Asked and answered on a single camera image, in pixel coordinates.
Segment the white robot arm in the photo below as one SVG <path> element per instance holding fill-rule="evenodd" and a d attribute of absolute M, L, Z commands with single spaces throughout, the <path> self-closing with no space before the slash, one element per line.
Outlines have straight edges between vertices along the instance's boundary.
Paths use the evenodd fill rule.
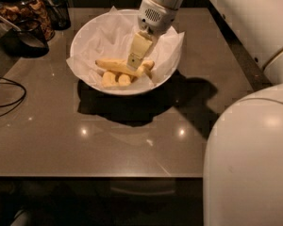
<path fill-rule="evenodd" d="M 139 26 L 164 32 L 183 0 L 141 0 Z M 204 226 L 283 226 L 283 0 L 209 0 L 271 86 L 230 106 L 208 137 Z"/>

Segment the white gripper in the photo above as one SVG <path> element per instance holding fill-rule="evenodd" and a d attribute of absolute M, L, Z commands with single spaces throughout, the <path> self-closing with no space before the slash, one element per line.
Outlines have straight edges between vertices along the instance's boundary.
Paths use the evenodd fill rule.
<path fill-rule="evenodd" d="M 165 34 L 175 20 L 176 10 L 165 8 L 153 0 L 141 0 L 138 13 L 138 25 L 141 31 L 137 32 L 131 43 L 127 67 L 136 71 L 144 58 L 157 43 L 157 37 Z"/>

